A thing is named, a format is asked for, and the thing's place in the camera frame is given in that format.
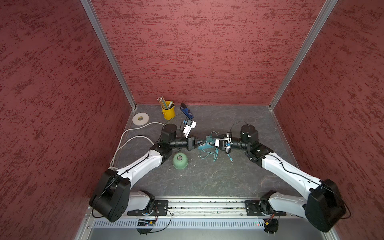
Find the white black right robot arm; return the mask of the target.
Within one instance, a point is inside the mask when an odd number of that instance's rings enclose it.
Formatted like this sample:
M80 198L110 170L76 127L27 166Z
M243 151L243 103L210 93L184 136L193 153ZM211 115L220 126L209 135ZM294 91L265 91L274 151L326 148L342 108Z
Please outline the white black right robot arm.
M270 191L260 198L258 209L268 217L285 212L307 219L317 230L328 232L343 218L347 206L333 181L320 180L291 165L269 147L263 145L252 125L243 125L240 136L228 132L212 138L211 146L227 154L232 149L243 150L257 166L275 174L294 188L300 196Z

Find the teal power strip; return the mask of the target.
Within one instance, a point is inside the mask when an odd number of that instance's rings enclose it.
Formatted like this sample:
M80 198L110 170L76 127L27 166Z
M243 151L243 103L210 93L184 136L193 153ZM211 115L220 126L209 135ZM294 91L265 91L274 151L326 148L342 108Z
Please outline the teal power strip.
M213 148L214 150L216 149L214 143L210 142L210 141L207 141L198 147L199 150L206 150L206 149L211 149L211 148Z

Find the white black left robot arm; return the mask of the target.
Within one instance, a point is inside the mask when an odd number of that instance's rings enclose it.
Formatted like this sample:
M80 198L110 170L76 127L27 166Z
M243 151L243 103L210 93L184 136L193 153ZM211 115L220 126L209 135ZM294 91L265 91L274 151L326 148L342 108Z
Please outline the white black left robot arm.
M146 191L132 192L132 187L151 170L168 160L174 149L185 148L190 151L205 142L194 136L178 137L176 125L165 125L158 141L144 156L124 168L108 169L102 174L90 198L90 207L110 222L115 222L132 211L152 214L155 197Z

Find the teal usb charger adapter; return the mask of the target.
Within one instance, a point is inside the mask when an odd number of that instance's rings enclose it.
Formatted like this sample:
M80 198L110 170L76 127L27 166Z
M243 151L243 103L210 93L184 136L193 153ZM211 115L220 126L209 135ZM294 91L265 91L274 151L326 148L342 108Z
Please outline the teal usb charger adapter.
M206 136L206 143L207 143L208 145L210 145L210 144L214 144L215 141L214 141L213 136Z

